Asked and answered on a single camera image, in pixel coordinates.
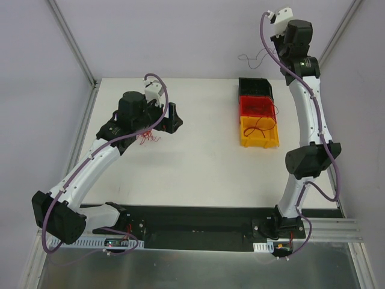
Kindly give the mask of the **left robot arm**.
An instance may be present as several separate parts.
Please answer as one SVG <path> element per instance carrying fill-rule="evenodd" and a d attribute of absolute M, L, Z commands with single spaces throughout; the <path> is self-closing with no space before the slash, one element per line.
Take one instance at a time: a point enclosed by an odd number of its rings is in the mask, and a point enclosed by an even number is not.
<path fill-rule="evenodd" d="M 32 197 L 37 226 L 64 244 L 74 243 L 84 232 L 107 227 L 121 234 L 128 225 L 128 212 L 122 206 L 107 202 L 82 208 L 86 194 L 103 172 L 118 160 L 139 134 L 151 129 L 172 134 L 182 126 L 176 104 L 157 105 L 140 92 L 126 92 L 118 109 L 104 124 L 91 148 L 72 171 L 56 186 Z"/>

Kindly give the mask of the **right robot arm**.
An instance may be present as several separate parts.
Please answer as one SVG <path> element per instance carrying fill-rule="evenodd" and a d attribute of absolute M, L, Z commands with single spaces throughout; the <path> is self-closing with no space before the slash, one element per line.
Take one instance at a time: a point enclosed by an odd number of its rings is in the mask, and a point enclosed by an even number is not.
<path fill-rule="evenodd" d="M 300 128 L 299 147 L 285 156 L 288 182 L 266 228 L 274 239 L 285 237 L 302 225 L 301 208 L 308 188 L 341 153 L 340 143 L 328 131 L 320 95 L 320 69 L 308 55 L 313 36 L 312 24 L 305 20 L 274 20 L 271 37 L 278 64 L 293 96 Z"/>

